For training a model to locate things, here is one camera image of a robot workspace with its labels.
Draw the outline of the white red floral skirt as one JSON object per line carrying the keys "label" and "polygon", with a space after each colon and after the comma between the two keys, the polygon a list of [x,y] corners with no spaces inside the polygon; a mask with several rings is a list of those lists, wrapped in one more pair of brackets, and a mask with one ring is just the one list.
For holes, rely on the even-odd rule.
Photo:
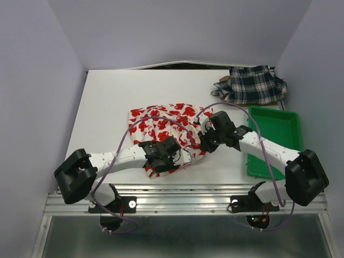
{"label": "white red floral skirt", "polygon": [[134,144],[138,144],[174,137],[182,148],[191,147],[191,162],[198,162],[206,155],[206,151],[200,149],[200,126],[194,123],[196,115],[202,109],[200,106],[185,103],[132,109],[128,113],[129,127],[140,119],[148,119],[133,126],[130,130],[131,139]]}

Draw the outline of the navy plaid skirt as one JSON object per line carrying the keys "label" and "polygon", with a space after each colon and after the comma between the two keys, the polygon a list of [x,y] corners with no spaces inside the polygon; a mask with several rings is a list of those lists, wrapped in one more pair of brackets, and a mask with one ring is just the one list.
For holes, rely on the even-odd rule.
{"label": "navy plaid skirt", "polygon": [[283,101],[288,92],[284,79],[270,66],[230,67],[230,79],[216,82],[211,95],[236,105],[268,105]]}

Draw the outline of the brown pleated skirt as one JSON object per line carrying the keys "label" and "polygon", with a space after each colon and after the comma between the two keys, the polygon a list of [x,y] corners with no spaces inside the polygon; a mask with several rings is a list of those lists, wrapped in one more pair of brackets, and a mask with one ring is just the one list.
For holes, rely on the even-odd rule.
{"label": "brown pleated skirt", "polygon": [[228,81],[229,79],[230,79],[230,76],[226,75],[226,76],[220,78],[220,79],[219,79],[219,82],[220,82],[220,83],[221,83],[221,82],[226,82],[226,81]]}

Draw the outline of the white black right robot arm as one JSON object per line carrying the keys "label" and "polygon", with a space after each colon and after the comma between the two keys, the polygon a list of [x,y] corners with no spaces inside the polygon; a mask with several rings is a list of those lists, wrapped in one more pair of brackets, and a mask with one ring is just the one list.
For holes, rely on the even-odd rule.
{"label": "white black right robot arm", "polygon": [[288,200],[308,206],[329,185],[319,158],[312,150],[289,149],[262,137],[259,130],[243,125],[236,127],[225,111],[209,117],[199,113],[194,122],[200,125],[198,136],[202,151],[213,153],[219,145],[226,145],[265,161],[267,167],[274,167],[285,176],[279,181],[262,181],[246,195],[232,196],[228,206],[231,213],[263,211],[274,202],[282,206]]}

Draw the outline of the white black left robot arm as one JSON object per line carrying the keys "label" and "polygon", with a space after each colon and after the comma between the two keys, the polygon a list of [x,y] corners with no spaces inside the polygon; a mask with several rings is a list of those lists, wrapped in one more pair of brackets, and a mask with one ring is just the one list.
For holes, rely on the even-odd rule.
{"label": "white black left robot arm", "polygon": [[94,203],[104,212],[135,212],[135,199],[124,198],[105,176],[122,170],[147,168],[160,174],[180,168],[191,161],[174,137],[164,141],[144,141],[119,152],[90,153],[74,151],[54,172],[64,203],[81,200]]}

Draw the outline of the green plastic basket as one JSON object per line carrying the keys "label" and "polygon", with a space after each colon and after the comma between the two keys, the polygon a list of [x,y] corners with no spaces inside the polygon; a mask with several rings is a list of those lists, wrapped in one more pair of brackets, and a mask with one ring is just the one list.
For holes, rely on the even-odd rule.
{"label": "green plastic basket", "polygon": [[[251,106],[250,115],[254,118],[261,135],[281,146],[303,151],[303,139],[299,115],[295,112]],[[247,175],[255,178],[271,179],[265,160],[248,155]]]}

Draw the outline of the aluminium frame rail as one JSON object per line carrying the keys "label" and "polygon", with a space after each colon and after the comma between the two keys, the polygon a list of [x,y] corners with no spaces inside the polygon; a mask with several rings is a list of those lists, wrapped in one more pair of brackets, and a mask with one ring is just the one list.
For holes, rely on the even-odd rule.
{"label": "aluminium frame rail", "polygon": [[[121,196],[136,196],[136,213],[128,216],[224,216],[230,197],[245,195],[251,184],[144,184],[116,185]],[[321,193],[308,206],[295,206],[294,214],[328,213],[325,193]],[[95,216],[88,212],[89,202],[64,203],[59,190],[48,195],[44,216]]]}

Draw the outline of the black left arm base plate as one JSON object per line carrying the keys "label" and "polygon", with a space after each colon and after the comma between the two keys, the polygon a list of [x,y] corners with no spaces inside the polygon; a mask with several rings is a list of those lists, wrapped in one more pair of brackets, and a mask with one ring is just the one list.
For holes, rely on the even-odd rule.
{"label": "black left arm base plate", "polygon": [[[135,196],[121,196],[119,199],[115,199],[105,208],[115,214],[134,214],[137,209],[137,198]],[[107,213],[99,205],[90,202],[88,207],[90,214]]]}

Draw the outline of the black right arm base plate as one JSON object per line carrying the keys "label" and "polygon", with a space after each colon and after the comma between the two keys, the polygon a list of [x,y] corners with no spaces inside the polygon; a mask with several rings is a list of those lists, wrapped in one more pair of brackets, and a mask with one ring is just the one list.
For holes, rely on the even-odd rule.
{"label": "black right arm base plate", "polygon": [[277,212],[279,210],[278,206],[273,206],[272,203],[262,203],[257,197],[249,195],[232,195],[227,206],[227,211],[230,213]]}

